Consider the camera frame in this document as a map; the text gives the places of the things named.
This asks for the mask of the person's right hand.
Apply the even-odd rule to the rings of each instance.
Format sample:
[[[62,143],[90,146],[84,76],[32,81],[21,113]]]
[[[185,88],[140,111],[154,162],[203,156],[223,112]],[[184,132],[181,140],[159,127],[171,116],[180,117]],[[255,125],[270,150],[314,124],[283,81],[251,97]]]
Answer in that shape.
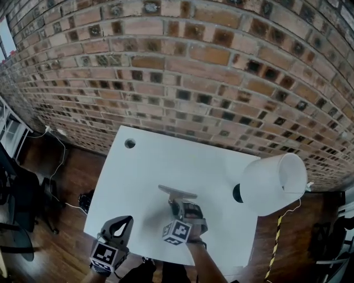
[[[191,202],[184,203],[184,217],[196,219],[204,218],[200,206]]]

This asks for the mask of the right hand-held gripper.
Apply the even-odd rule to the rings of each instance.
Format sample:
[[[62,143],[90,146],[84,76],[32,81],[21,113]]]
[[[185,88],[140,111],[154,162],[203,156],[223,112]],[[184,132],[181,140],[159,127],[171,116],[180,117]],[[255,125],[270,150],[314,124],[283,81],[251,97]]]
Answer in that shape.
[[[207,231],[206,219],[192,218],[189,222],[180,221],[185,217],[185,203],[183,200],[169,198],[168,203],[175,220],[163,228],[163,241],[173,245],[187,243],[194,226],[200,226],[201,234]]]

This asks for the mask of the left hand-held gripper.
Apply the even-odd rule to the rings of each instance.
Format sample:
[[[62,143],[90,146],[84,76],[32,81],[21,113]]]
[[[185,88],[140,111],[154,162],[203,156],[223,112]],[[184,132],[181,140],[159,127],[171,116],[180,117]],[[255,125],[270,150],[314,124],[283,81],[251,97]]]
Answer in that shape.
[[[132,216],[120,216],[104,223],[90,255],[92,267],[97,272],[115,272],[126,260],[133,223]]]

